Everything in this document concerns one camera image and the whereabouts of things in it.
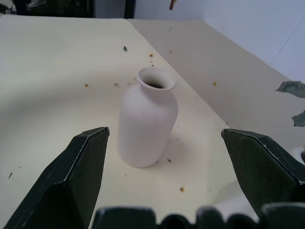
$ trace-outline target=vase neck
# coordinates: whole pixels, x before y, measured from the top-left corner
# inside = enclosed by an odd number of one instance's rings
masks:
[[[176,86],[176,80],[169,71],[154,67],[140,70],[138,80],[141,89],[153,97],[167,94]]]

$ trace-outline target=vase opening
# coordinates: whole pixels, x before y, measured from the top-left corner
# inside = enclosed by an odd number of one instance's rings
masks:
[[[139,71],[138,79],[145,89],[170,91],[176,86],[174,76],[165,69],[144,68]]]

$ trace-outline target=table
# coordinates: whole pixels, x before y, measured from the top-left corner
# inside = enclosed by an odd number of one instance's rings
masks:
[[[96,208],[149,206],[158,222],[174,212],[194,222],[235,182],[228,126],[128,21],[6,15],[0,31],[0,227],[73,136],[99,126],[110,137]],[[150,61],[174,74],[179,113],[158,163],[134,168],[116,152],[119,106]]]

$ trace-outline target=white ceramic vase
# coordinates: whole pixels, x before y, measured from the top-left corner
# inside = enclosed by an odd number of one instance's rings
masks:
[[[155,67],[140,70],[138,80],[123,96],[118,153],[128,165],[148,167],[159,160],[176,122],[178,104],[171,92],[176,80]]]

